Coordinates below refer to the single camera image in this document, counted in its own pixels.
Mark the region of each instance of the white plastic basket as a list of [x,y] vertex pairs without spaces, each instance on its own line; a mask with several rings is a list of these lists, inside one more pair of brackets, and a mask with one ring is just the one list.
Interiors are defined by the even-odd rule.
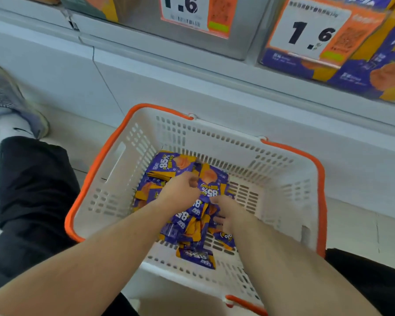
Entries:
[[[160,106],[133,107],[95,159],[66,218],[66,231],[83,241],[132,213],[136,188],[161,149],[195,155],[230,175],[236,200],[266,224],[324,256],[327,209],[325,174],[313,156]],[[141,268],[203,293],[229,307],[240,304],[266,315],[238,253],[211,235],[216,270],[176,257],[177,247],[157,241]]]

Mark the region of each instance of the price tag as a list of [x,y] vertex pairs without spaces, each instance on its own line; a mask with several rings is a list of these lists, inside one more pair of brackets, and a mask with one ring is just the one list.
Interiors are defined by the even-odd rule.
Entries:
[[228,38],[237,0],[160,0],[161,19]]
[[267,47],[340,68],[385,18],[335,0],[287,0]]

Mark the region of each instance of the shoe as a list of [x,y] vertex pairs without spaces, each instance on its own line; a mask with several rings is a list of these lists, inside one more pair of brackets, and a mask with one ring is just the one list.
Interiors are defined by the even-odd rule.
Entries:
[[26,101],[16,81],[0,67],[0,116],[10,113],[24,118],[36,139],[47,136],[50,125],[45,116]]

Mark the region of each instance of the forearm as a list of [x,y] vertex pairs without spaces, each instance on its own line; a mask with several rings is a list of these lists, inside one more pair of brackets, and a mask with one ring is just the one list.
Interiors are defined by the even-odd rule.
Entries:
[[234,238],[269,316],[379,315],[324,259],[256,217],[236,222]]
[[130,280],[170,215],[151,202],[0,289],[6,316],[99,316]]

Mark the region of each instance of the white sock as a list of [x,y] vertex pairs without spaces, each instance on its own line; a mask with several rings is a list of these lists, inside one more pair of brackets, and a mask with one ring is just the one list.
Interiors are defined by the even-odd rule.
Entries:
[[11,136],[35,138],[29,123],[17,113],[0,116],[0,142]]

